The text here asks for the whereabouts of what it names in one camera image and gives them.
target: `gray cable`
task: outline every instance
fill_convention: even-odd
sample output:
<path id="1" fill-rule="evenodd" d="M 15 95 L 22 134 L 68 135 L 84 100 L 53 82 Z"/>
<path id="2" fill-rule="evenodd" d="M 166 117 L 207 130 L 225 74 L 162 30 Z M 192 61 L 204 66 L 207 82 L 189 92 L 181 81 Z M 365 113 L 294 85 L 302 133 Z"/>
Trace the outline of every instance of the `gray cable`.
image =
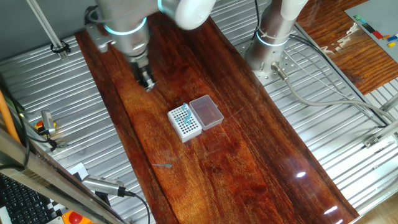
<path id="1" fill-rule="evenodd" d="M 364 103 L 364 102 L 360 102 L 360 101 L 356 101 L 356 100 L 339 100 L 339 101 L 322 102 L 322 103 L 316 103 L 316 102 L 308 101 L 308 100 L 302 98 L 294 90 L 294 88 L 293 88 L 292 84 L 290 83 L 289 79 L 286 79 L 285 82 L 286 82 L 286 85 L 288 86 L 288 88 L 293 93 L 293 95 L 295 95 L 300 102 L 302 102 L 302 103 L 304 103 L 306 105 L 310 105 L 310 106 L 331 106 L 331 105 L 341 105 L 341 104 L 352 104 L 352 105 L 364 106 L 366 108 L 370 108 L 370 109 L 373 109 L 373 110 L 377 111 L 381 115 L 383 115 L 386 118 L 388 118 L 391 122 L 395 121 L 395 119 L 391 115 L 387 114 L 385 111 L 380 110 L 379 108 L 377 108 L 377 107 L 375 107 L 373 105 L 370 105 L 368 103 Z"/>

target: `red button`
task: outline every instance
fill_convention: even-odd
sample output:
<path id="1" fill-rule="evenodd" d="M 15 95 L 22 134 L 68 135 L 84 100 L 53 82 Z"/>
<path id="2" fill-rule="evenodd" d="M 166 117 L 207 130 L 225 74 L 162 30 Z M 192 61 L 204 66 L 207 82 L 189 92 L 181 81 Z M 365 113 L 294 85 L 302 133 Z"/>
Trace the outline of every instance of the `red button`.
<path id="1" fill-rule="evenodd" d="M 82 220 L 83 220 L 83 217 L 81 215 L 77 214 L 76 212 L 72 212 L 69 215 L 69 222 L 71 224 L 79 224 Z"/>

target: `wooden board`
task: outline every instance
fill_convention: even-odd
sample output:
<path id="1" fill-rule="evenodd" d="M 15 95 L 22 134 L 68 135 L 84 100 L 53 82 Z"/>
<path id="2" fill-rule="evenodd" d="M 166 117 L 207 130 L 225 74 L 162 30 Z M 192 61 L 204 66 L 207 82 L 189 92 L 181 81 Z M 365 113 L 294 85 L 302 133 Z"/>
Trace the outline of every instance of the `wooden board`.
<path id="1" fill-rule="evenodd" d="M 397 78 L 398 64 L 345 13 L 363 2 L 309 0 L 297 22 L 365 95 Z"/>
<path id="2" fill-rule="evenodd" d="M 149 93 L 114 48 L 100 54 L 85 31 L 76 39 L 157 223 L 348 223 L 358 216 L 211 19 L 194 31 L 156 24 L 151 31 L 158 84 Z M 224 121 L 183 144 L 167 112 L 203 95 Z"/>

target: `metal bracket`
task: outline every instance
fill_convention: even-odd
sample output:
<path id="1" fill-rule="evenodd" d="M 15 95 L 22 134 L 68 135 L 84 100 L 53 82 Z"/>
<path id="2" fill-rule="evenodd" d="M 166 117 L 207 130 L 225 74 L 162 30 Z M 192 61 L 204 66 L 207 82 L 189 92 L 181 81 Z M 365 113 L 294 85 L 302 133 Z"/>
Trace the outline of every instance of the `metal bracket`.
<path id="1" fill-rule="evenodd" d="M 101 53 L 105 53 L 108 51 L 108 43 L 115 43 L 115 41 L 110 36 L 102 35 L 98 27 L 94 24 L 87 24 L 86 30 L 94 44 L 97 46 L 97 49 Z"/>
<path id="2" fill-rule="evenodd" d="M 391 109 L 393 109 L 395 106 L 398 105 L 398 94 L 396 94 L 395 96 L 393 96 L 389 101 L 387 101 L 386 103 L 384 103 L 380 109 L 382 109 L 383 111 L 389 111 Z"/>
<path id="3" fill-rule="evenodd" d="M 371 136 L 370 138 L 365 140 L 365 142 L 363 142 L 363 144 L 367 148 L 370 148 L 371 146 L 381 142 L 383 139 L 388 138 L 391 135 L 396 140 L 398 140 L 398 133 L 397 132 L 398 132 L 398 120 L 393 122 L 393 123 L 391 123 L 390 125 L 388 125 L 384 129 L 379 131 L 378 133 L 374 134 L 373 136 Z"/>

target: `cable clamp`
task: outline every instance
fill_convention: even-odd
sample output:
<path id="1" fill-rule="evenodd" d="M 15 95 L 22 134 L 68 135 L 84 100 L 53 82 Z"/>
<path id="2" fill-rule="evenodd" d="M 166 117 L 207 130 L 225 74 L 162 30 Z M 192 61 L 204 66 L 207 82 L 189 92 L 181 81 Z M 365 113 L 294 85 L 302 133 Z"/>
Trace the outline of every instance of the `cable clamp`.
<path id="1" fill-rule="evenodd" d="M 65 42 L 62 41 L 62 40 L 61 40 L 61 42 L 62 42 L 62 44 L 63 44 L 63 47 L 62 47 L 61 49 L 54 50 L 54 45 L 51 44 L 51 47 L 50 47 L 51 51 L 54 52 L 54 53 L 56 53 L 56 54 L 59 54 L 59 53 L 62 53 L 62 52 L 68 52 L 68 53 L 70 53 L 69 44 L 65 43 Z"/>

